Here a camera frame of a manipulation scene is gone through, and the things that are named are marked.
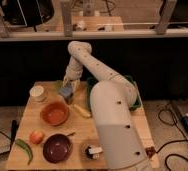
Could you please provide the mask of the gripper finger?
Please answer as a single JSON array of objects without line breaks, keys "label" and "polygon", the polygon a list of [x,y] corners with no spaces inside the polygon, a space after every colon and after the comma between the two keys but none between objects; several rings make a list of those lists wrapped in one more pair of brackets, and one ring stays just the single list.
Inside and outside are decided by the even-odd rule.
[{"label": "gripper finger", "polygon": [[75,80],[72,82],[73,92],[77,91],[79,85],[80,85],[80,80]]},{"label": "gripper finger", "polygon": [[68,82],[69,82],[69,79],[67,77],[64,77],[62,86],[66,86]]}]

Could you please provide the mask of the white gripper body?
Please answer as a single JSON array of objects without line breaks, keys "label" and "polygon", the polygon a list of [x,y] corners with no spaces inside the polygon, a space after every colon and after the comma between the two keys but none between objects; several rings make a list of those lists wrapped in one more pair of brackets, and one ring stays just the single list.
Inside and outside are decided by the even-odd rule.
[{"label": "white gripper body", "polygon": [[76,70],[68,66],[66,68],[66,73],[65,73],[65,79],[68,81],[75,81],[80,79],[82,76],[82,71],[81,70]]}]

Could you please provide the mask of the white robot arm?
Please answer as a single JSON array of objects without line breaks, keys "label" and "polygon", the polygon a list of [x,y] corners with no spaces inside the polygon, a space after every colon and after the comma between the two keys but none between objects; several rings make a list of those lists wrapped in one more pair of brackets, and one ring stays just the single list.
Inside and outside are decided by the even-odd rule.
[{"label": "white robot arm", "polygon": [[90,93],[90,107],[106,166],[111,171],[152,171],[150,159],[132,119],[136,87],[120,73],[91,55],[87,42],[71,41],[65,82],[79,80],[86,68],[98,82]]}]

